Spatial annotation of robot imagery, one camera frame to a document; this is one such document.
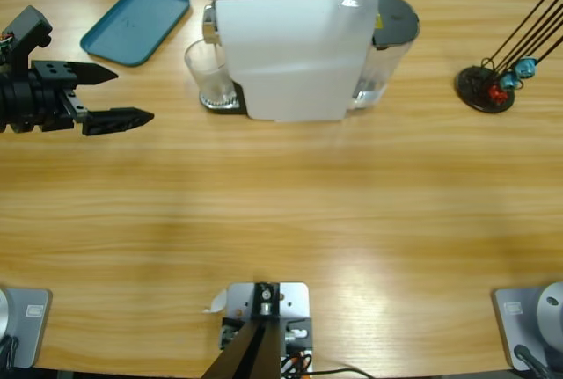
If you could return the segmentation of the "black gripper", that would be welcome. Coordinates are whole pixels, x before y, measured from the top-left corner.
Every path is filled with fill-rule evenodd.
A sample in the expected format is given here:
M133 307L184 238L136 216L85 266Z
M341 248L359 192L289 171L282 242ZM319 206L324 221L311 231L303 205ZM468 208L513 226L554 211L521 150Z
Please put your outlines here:
M125 132L154 119L135 107L88 112L75 89L114 80L116 73L93 62L33 61L33 69L15 77L1 75L1 131L28 133L72 129L82 123L86 136Z

